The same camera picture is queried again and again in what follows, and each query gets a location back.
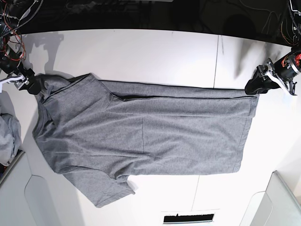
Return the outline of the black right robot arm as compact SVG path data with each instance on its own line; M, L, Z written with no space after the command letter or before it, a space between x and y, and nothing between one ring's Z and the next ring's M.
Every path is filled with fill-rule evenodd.
M42 0L2 0L0 2L0 70L7 76L0 86L13 83L18 90L37 95L41 86L32 69L26 69L25 44L19 29L29 23L38 13Z

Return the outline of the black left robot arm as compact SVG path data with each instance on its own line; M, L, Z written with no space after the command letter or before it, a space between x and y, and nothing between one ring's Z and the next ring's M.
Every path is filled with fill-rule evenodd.
M245 86L248 95L265 94L271 89L282 89L295 95L294 77L301 74L301 2L287 0L278 30L284 42L291 47L290 52L273 62L268 58L256 67Z

